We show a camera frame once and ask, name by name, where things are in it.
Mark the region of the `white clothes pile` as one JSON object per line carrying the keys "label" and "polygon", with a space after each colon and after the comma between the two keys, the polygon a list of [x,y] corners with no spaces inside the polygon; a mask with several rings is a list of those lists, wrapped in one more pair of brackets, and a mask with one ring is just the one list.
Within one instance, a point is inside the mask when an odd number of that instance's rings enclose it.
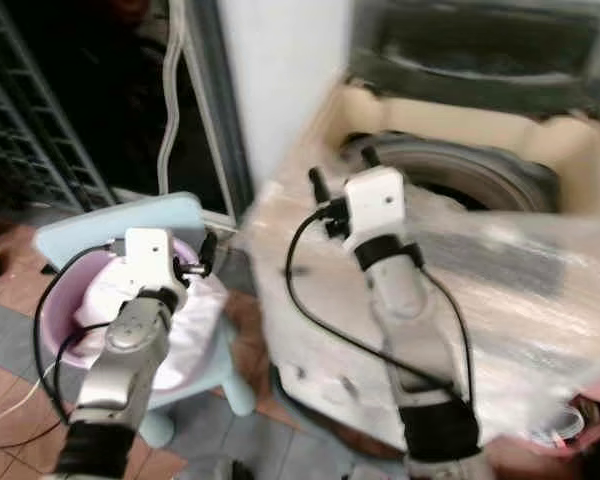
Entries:
{"label": "white clothes pile", "polygon": [[[121,259],[111,260],[95,276],[73,320],[80,326],[109,323],[126,300],[137,293],[125,282]],[[169,351],[155,371],[154,390],[176,390],[198,379],[212,357],[212,337],[228,294],[217,276],[192,276],[184,306],[169,323]]]}

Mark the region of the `dark washing machine lid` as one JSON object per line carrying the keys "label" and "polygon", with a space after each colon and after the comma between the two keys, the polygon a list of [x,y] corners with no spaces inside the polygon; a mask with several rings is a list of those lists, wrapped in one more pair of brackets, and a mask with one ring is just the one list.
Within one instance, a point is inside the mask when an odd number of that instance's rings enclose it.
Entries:
{"label": "dark washing machine lid", "polygon": [[600,0],[352,0],[347,76],[391,99],[597,109]]}

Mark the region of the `cream plastic-wrapped washing machine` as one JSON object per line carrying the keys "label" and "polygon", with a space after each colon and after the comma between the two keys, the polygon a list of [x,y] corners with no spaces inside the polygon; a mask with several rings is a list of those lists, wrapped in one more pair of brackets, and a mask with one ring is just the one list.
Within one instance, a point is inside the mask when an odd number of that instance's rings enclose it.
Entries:
{"label": "cream plastic-wrapped washing machine", "polygon": [[483,438],[542,428],[570,398],[600,388],[600,119],[578,109],[536,120],[333,87],[239,233],[283,392],[346,428],[402,445],[382,362],[309,323],[283,279],[288,242],[314,209],[308,170],[319,166],[340,192],[350,166],[338,147],[350,134],[383,131],[501,148],[559,175],[557,214],[464,212],[409,192],[425,265],[454,294],[472,337]]}

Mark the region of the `light blue plastic stool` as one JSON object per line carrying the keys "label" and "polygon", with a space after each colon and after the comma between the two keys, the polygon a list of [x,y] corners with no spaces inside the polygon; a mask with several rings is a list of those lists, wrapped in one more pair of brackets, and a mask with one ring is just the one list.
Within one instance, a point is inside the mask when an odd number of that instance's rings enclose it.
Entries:
{"label": "light blue plastic stool", "polygon": [[[173,269],[175,237],[196,253],[204,233],[209,232],[201,219],[198,198],[187,192],[107,207],[40,228],[35,246],[56,269],[56,276],[36,307],[36,348],[48,349],[41,344],[39,315],[49,289],[90,252],[114,253],[125,260],[125,232],[130,228],[167,229],[172,234]],[[158,408],[214,388],[222,389],[236,415],[253,413],[255,393],[233,366],[232,349],[221,349],[210,370],[194,383],[176,390],[154,390],[154,376],[169,351],[169,323],[184,306],[187,287],[189,283],[180,283],[177,291],[139,291],[122,303],[109,323],[84,326],[63,340],[54,353],[54,366],[66,365],[85,372],[75,406],[66,415],[73,431],[96,422],[127,428],[150,445],[163,447],[172,439],[175,425],[160,419]]]}

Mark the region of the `pink plastic laundry basin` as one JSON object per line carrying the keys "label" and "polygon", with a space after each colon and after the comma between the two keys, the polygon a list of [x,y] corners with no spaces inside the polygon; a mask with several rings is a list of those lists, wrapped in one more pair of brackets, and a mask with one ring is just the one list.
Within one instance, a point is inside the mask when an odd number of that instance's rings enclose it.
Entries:
{"label": "pink plastic laundry basin", "polygon": [[[121,256],[114,255],[114,253],[104,251],[90,252],[75,262],[72,268],[68,268],[56,285],[49,289],[48,296],[45,298],[43,306],[41,306],[41,314],[39,315],[40,338],[41,344],[47,347],[53,355],[61,347],[64,339],[82,328],[82,326],[73,320],[73,314],[79,310],[82,303],[82,294],[85,293],[85,289],[88,288],[88,285],[93,282],[95,276],[100,273],[100,270],[109,261],[116,259],[121,259],[123,266],[125,266],[125,260]],[[130,285],[128,284],[126,270],[125,282],[127,285]],[[219,321],[216,324],[216,330],[213,332],[212,351],[210,351],[212,352],[212,357],[210,357],[207,369],[203,371],[203,374],[198,379],[203,378],[205,372],[210,370],[213,358],[216,358],[221,353],[221,349],[232,349],[232,343],[235,339],[236,333],[233,332],[232,326],[228,323],[226,317],[224,317],[223,308],[222,314],[219,316]]]}

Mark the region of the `dark metal grille gate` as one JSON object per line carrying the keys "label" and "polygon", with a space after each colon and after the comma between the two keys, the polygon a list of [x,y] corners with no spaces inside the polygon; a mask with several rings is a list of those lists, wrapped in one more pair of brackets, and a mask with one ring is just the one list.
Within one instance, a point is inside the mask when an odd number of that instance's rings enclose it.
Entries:
{"label": "dark metal grille gate", "polygon": [[41,204],[117,204],[0,1],[0,179]]}

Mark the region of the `grey door frame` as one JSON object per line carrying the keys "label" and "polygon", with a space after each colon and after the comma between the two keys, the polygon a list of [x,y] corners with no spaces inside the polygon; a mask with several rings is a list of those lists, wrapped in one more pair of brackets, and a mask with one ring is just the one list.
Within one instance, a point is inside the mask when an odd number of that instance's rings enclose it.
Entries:
{"label": "grey door frame", "polygon": [[184,0],[190,76],[198,93],[201,123],[216,164],[227,220],[237,229],[253,204],[255,187],[218,0]]}

